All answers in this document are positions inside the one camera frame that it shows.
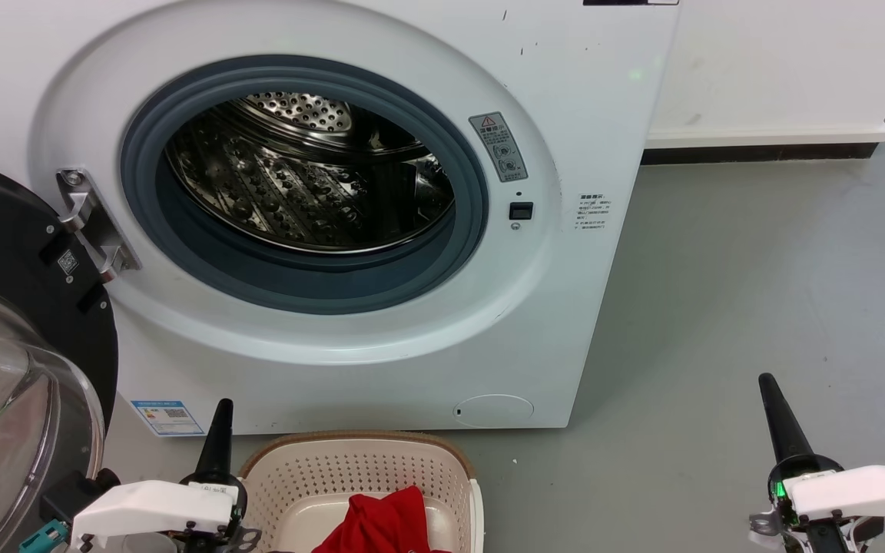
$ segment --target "beige plastic basket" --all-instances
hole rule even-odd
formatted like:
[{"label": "beige plastic basket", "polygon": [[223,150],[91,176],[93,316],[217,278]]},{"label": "beige plastic basket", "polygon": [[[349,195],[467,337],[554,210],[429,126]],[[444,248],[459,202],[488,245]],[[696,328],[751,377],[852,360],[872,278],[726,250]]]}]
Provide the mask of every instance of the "beige plastic basket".
[{"label": "beige plastic basket", "polygon": [[257,551],[309,553],[343,521],[355,494],[414,485],[426,504],[429,548],[484,550],[484,504],[470,462],[442,439],[409,432],[295,434],[266,445],[240,475]]}]

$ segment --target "red cloth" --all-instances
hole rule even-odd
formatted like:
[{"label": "red cloth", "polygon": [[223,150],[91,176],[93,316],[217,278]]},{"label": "red cloth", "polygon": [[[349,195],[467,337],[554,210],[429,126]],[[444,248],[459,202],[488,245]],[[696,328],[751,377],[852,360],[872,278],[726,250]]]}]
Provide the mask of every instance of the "red cloth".
[{"label": "red cloth", "polygon": [[343,522],[313,553],[429,553],[422,492],[409,486],[384,499],[351,497]]}]

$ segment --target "washing machine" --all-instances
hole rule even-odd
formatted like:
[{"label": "washing machine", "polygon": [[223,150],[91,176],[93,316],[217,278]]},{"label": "washing machine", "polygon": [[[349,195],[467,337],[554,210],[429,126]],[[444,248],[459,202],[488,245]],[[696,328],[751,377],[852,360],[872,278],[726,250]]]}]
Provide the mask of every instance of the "washing machine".
[{"label": "washing machine", "polygon": [[161,436],[563,427],[677,15],[0,0],[0,304]]}]

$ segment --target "gray rubber seal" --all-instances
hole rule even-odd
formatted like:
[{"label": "gray rubber seal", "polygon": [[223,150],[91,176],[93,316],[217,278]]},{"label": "gray rubber seal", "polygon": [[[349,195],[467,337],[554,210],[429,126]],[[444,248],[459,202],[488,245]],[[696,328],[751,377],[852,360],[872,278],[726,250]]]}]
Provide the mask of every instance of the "gray rubber seal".
[{"label": "gray rubber seal", "polygon": [[[416,240],[371,255],[301,254],[232,231],[190,199],[162,150],[194,115],[261,91],[337,98],[390,119],[438,158],[449,176],[456,209]],[[480,162],[449,119],[393,81],[316,58],[250,56],[176,78],[134,117],[122,148],[121,171],[133,215],[169,259],[208,286],[287,311],[374,311],[428,293],[466,263],[487,224],[487,186]]]}]

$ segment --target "brown basket rim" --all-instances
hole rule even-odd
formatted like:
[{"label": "brown basket rim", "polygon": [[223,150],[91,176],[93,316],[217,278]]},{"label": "brown basket rim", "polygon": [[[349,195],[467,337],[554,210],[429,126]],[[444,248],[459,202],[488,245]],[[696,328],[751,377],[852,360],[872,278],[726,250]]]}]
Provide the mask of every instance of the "brown basket rim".
[{"label": "brown basket rim", "polygon": [[257,462],[261,461],[265,455],[270,454],[274,449],[281,448],[282,445],[329,440],[391,440],[396,442],[415,442],[419,444],[436,445],[436,447],[445,449],[456,457],[460,465],[463,466],[467,479],[472,480],[477,477],[476,470],[474,470],[470,459],[467,458],[460,448],[457,448],[456,445],[450,443],[449,440],[431,434],[422,434],[421,432],[401,432],[394,430],[327,430],[324,432],[303,432],[301,434],[282,436],[281,438],[266,444],[263,448],[259,449],[259,451],[255,452],[255,455],[250,456],[248,461],[245,462],[245,465],[242,466],[241,472],[238,476],[241,478],[247,478],[250,472],[252,472],[252,469],[255,469]]}]

